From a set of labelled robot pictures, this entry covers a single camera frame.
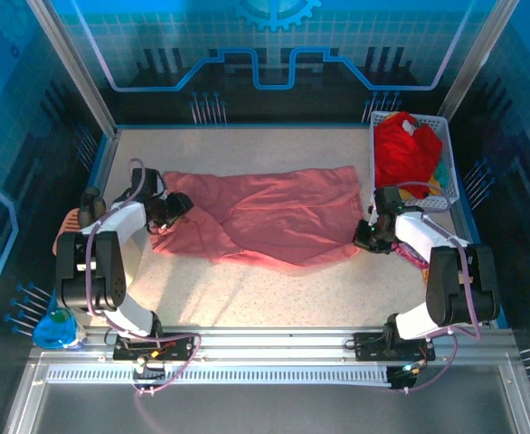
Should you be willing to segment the pink t-shirt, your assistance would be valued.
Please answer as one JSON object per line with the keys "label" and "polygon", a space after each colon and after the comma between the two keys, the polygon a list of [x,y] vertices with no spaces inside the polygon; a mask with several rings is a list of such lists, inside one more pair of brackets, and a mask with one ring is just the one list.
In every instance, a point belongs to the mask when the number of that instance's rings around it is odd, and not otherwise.
{"label": "pink t-shirt", "polygon": [[351,165],[282,174],[199,175],[167,172],[171,193],[192,209],[150,237],[154,252],[266,268],[321,267],[359,253],[364,217]]}

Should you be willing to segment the pink and yellow cloth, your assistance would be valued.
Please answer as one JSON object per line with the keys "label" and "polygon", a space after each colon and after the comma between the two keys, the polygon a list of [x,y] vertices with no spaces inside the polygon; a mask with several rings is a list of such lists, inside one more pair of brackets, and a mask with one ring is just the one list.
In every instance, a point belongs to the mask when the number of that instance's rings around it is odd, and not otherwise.
{"label": "pink and yellow cloth", "polygon": [[398,243],[394,251],[420,270],[427,270],[429,268],[429,263],[424,257],[407,243]]}

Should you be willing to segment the red t-shirt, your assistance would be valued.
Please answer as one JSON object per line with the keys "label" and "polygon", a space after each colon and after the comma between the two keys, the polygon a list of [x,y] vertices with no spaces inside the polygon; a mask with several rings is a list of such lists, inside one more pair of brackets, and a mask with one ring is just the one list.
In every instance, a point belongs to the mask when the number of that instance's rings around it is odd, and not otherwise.
{"label": "red t-shirt", "polygon": [[422,182],[440,188],[434,173],[442,142],[428,125],[418,125],[409,113],[394,112],[374,127],[376,188]]}

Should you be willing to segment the green t-shirt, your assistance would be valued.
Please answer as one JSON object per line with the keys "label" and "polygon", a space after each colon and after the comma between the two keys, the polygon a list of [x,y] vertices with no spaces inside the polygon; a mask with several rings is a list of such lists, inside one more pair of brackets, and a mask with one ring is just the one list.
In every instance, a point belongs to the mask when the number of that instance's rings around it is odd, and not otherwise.
{"label": "green t-shirt", "polygon": [[443,161],[440,160],[434,170],[430,183],[441,189],[446,189],[449,185],[449,175]]}

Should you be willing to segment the terracotta slotted holder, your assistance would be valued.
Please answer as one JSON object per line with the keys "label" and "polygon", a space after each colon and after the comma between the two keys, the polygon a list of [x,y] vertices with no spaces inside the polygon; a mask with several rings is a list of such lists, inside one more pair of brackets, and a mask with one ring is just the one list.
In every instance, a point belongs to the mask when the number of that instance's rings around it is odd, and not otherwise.
{"label": "terracotta slotted holder", "polygon": [[79,208],[73,208],[66,214],[65,218],[63,219],[60,229],[52,245],[52,254],[54,256],[57,255],[58,239],[64,233],[77,232],[80,230],[79,212],[80,212]]}

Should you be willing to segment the white blue perforated plastic basket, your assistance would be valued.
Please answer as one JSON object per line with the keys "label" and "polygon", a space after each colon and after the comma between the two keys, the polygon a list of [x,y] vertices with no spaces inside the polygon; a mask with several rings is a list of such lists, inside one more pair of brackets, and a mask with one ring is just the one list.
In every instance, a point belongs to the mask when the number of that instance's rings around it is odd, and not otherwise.
{"label": "white blue perforated plastic basket", "polygon": [[[370,116],[370,141],[372,142],[372,156],[374,160],[374,127],[384,121],[386,117],[394,112],[374,111]],[[414,182],[413,185],[406,185],[400,190],[402,200],[407,205],[416,205],[421,208],[445,209],[448,203],[455,203],[459,199],[459,186],[454,164],[454,156],[450,140],[450,131],[447,119],[443,117],[413,114],[418,121],[418,125],[428,125],[432,128],[436,136],[442,142],[440,160],[443,161],[449,175],[449,185],[446,189],[441,189],[430,184]],[[371,177],[374,185],[374,161],[371,163]]]}

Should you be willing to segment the blue plastic bottle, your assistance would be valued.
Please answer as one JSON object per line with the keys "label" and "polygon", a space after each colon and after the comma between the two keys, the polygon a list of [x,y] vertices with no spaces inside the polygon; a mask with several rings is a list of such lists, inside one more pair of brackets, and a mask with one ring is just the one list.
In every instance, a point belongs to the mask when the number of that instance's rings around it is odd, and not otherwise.
{"label": "blue plastic bottle", "polygon": [[33,330],[33,343],[43,349],[56,350],[77,346],[82,333],[73,313],[56,308],[43,317]]}

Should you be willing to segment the black handled tool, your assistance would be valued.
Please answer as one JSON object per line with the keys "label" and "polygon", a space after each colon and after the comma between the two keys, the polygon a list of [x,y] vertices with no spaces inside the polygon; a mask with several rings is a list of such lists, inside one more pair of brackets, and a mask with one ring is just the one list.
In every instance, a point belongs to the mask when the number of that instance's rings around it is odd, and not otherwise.
{"label": "black handled tool", "polygon": [[92,225],[100,219],[107,211],[107,205],[101,196],[100,189],[90,186],[87,187],[80,196],[80,209],[78,221],[83,229]]}

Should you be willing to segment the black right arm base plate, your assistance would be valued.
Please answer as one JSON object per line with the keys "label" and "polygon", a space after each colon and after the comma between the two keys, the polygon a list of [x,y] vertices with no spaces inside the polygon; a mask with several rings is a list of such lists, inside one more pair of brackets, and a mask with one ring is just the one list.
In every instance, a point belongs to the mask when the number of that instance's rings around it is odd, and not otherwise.
{"label": "black right arm base plate", "polygon": [[403,340],[397,335],[353,334],[353,349],[358,362],[418,362],[436,359],[432,342],[425,339]]}

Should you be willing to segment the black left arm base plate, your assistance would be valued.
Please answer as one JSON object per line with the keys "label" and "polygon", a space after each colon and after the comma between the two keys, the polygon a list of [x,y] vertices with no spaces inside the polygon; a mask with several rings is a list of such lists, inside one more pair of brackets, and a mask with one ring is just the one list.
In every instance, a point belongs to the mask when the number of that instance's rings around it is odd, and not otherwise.
{"label": "black left arm base plate", "polygon": [[112,358],[116,362],[135,362],[138,357],[154,361],[184,362],[193,354],[194,344],[192,336],[162,343],[118,336],[113,345]]}

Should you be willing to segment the aluminium front rail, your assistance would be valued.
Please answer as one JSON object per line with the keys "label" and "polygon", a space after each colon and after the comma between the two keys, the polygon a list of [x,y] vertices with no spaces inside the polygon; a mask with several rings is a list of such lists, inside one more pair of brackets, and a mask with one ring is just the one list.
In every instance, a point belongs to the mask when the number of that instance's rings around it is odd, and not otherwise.
{"label": "aluminium front rail", "polygon": [[[355,352],[345,348],[354,329],[347,328],[230,328],[195,330],[201,345],[196,365],[353,365]],[[33,347],[30,363],[108,363],[117,334],[105,327],[90,327],[79,350],[44,350]],[[518,361],[520,354],[509,329],[485,328],[479,340],[460,333],[454,363],[500,365]]]}

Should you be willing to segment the aluminium frame post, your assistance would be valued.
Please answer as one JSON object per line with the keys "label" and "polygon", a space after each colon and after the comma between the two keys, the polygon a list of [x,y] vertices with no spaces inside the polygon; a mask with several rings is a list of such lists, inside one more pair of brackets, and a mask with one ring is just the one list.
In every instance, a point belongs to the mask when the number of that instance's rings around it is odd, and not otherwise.
{"label": "aluminium frame post", "polygon": [[475,78],[486,64],[490,53],[505,30],[520,0],[496,0],[487,20],[484,22],[476,41],[453,81],[438,115],[450,121],[468,94]]}
{"label": "aluminium frame post", "polygon": [[25,2],[32,10],[103,134],[107,138],[114,138],[118,132],[114,118],[52,3],[49,0],[25,0]]}

